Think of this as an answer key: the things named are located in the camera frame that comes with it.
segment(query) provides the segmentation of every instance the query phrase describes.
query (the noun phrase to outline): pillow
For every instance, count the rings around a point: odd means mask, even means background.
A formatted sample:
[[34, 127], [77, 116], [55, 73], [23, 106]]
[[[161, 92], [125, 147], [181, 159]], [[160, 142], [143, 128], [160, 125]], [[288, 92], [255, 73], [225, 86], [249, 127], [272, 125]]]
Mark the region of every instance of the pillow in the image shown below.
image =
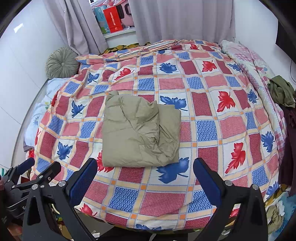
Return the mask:
[[79, 63], [75, 60], [77, 57], [69, 47], [59, 48], [54, 51], [47, 60], [46, 74], [49, 79], [69, 78], [77, 74]]

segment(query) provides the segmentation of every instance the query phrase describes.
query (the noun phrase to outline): folded jacket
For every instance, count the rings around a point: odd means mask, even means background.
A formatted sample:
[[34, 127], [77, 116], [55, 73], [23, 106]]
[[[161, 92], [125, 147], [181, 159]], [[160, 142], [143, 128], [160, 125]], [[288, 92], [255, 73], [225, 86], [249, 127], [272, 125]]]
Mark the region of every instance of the folded jacket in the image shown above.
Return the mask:
[[142, 97], [106, 98], [102, 127], [105, 167], [159, 167], [179, 161], [181, 111]]
[[295, 107], [293, 98], [295, 90], [292, 85], [284, 80], [280, 75], [270, 79], [270, 84], [267, 84], [267, 87], [275, 103], [288, 107]]

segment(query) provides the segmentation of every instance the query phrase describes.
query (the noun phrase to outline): red box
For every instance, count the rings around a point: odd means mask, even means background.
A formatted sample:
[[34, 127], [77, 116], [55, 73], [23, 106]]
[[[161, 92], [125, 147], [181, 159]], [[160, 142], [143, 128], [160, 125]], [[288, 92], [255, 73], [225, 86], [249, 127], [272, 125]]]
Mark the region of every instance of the red box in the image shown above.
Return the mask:
[[103, 12], [111, 33], [123, 30], [116, 7], [109, 7]]

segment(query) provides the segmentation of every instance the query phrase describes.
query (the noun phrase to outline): silver screw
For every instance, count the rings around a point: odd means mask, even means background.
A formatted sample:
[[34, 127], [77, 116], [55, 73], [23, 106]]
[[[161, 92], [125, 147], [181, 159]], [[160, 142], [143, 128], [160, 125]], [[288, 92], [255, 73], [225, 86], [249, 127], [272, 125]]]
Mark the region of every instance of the silver screw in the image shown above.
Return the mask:
[[59, 182], [59, 186], [60, 186], [60, 187], [63, 187], [63, 186], [65, 186], [65, 185], [66, 185], [66, 181], [63, 180], [63, 181], [60, 181], [60, 182]]
[[37, 189], [38, 188], [38, 184], [34, 184], [33, 186], [32, 186], [32, 189], [33, 190], [35, 190], [35, 189]]
[[253, 188], [254, 190], [258, 190], [258, 189], [259, 189], [259, 186], [258, 186], [257, 184], [253, 184], [253, 185], [252, 185], [252, 188]]
[[226, 186], [229, 186], [229, 187], [232, 186], [232, 181], [230, 181], [230, 180], [225, 180], [224, 183]]

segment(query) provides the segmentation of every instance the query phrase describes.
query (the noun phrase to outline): blue gripper pad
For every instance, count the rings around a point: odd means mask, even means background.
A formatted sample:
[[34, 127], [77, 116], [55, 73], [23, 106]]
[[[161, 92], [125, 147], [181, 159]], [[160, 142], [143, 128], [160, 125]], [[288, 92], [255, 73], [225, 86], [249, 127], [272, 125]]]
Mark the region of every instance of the blue gripper pad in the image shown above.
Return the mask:
[[77, 180], [73, 183], [69, 190], [69, 204], [74, 207], [81, 203], [87, 189], [96, 176], [98, 165], [96, 159], [88, 160], [79, 171], [73, 173], [71, 177], [75, 178], [77, 172], [81, 172]]
[[32, 166], [34, 166], [34, 164], [35, 164], [34, 158], [33, 157], [28, 158], [23, 163], [21, 163], [17, 166], [17, 170], [16, 170], [17, 174], [22, 175], [27, 170], [29, 170]]
[[193, 163], [193, 172], [200, 182], [210, 203], [216, 207], [219, 207], [221, 204], [221, 191], [209, 173], [212, 172], [212, 170], [210, 170], [209, 167], [207, 170], [206, 167], [201, 163], [200, 159], [196, 158]]

